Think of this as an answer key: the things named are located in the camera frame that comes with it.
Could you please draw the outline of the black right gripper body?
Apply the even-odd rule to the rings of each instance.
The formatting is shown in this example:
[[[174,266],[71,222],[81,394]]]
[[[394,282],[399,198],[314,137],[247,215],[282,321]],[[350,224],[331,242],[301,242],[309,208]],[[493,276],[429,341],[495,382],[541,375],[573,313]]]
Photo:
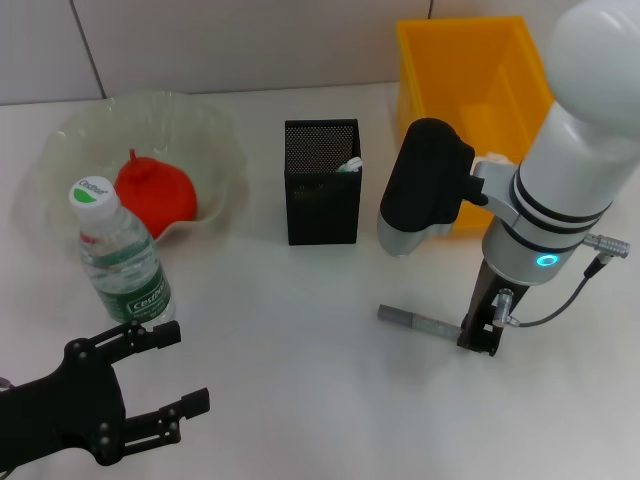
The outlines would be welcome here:
[[[494,321],[495,309],[508,321],[513,310],[529,290],[529,286],[511,282],[482,260],[468,312],[463,321],[464,330],[480,329]]]

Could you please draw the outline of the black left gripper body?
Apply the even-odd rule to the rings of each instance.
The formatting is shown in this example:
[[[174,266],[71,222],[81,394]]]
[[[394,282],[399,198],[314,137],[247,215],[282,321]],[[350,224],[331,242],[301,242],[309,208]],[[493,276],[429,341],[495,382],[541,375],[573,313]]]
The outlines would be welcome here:
[[[1,463],[25,465],[78,448],[100,465],[124,456],[126,411],[107,344],[69,342],[49,375],[1,393]]]

